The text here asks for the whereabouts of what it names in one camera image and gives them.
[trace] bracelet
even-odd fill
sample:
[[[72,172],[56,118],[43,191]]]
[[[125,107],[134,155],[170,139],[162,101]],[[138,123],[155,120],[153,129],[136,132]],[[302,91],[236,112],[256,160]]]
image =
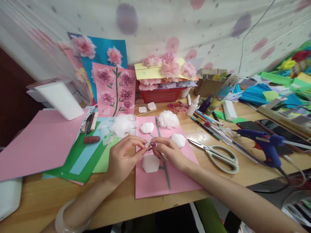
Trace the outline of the bracelet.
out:
[[[64,213],[64,210],[68,206],[70,206],[74,201],[75,201],[75,199],[67,202],[57,213],[56,218],[55,218],[55,229],[56,229],[57,233],[82,233],[83,231],[85,231],[85,229],[89,225],[91,219],[89,219],[84,225],[82,225],[76,229],[71,229],[68,226],[66,226],[66,224],[64,222],[64,218],[63,218],[63,213]]]

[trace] scissor handle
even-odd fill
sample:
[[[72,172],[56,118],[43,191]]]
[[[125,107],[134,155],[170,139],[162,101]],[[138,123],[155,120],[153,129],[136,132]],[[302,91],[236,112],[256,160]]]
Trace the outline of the scissor handle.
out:
[[[231,150],[227,149],[226,147],[222,147],[222,146],[217,146],[217,145],[215,145],[215,146],[209,146],[209,148],[213,149],[213,152],[214,152],[215,154],[218,153],[218,154],[224,156],[225,159],[228,159],[229,161],[231,161],[231,162],[233,162],[233,163],[235,163],[235,164],[239,164],[236,155],[235,155]],[[231,158],[228,157],[228,156],[225,156],[223,153],[221,153],[220,151],[218,151],[218,150],[216,150],[216,149],[220,149],[220,150],[226,151],[226,152],[231,156]]]
[[[232,162],[226,158],[223,158],[222,156],[219,156],[215,153],[213,153],[212,151],[207,150],[206,153],[209,155],[211,161],[223,172],[228,173],[228,174],[236,174],[239,171],[239,165],[235,162]],[[214,159],[214,157],[218,160],[221,160],[222,162],[228,164],[230,167],[233,168],[233,170],[227,170],[225,168],[223,168],[222,166],[220,166],[217,161]]]

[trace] blue glue gun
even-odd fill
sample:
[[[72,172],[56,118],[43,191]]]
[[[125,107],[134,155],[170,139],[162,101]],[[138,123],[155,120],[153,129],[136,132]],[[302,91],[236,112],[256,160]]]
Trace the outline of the blue glue gun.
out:
[[[254,148],[263,150],[266,156],[264,163],[272,168],[281,167],[282,163],[275,146],[284,146],[283,140],[286,138],[273,134],[271,136],[263,132],[253,131],[249,129],[234,130],[243,137],[247,137],[256,142]]]

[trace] red plastic basket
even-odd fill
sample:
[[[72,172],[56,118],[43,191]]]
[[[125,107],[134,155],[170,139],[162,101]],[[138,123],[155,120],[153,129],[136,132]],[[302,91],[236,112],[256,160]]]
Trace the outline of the red plastic basket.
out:
[[[180,96],[183,90],[186,90],[187,87],[181,88],[172,88],[172,89],[162,89],[162,90],[153,90],[153,91],[140,91],[142,98],[146,104],[155,102],[155,103],[165,103],[165,102],[175,102]]]

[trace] hand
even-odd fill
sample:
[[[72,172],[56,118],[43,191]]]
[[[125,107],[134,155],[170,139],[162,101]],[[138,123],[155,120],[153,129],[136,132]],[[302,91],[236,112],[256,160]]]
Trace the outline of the hand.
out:
[[[170,138],[153,138],[150,145],[155,156],[165,161],[160,152],[164,153],[168,161],[182,172],[185,172],[193,164],[190,159],[183,155],[177,144]]]
[[[119,141],[110,149],[109,166],[105,177],[113,184],[121,184],[135,167],[137,161],[143,156],[148,148],[145,148],[144,141],[140,137],[129,135]],[[132,146],[139,146],[141,149],[134,155],[126,155]]]

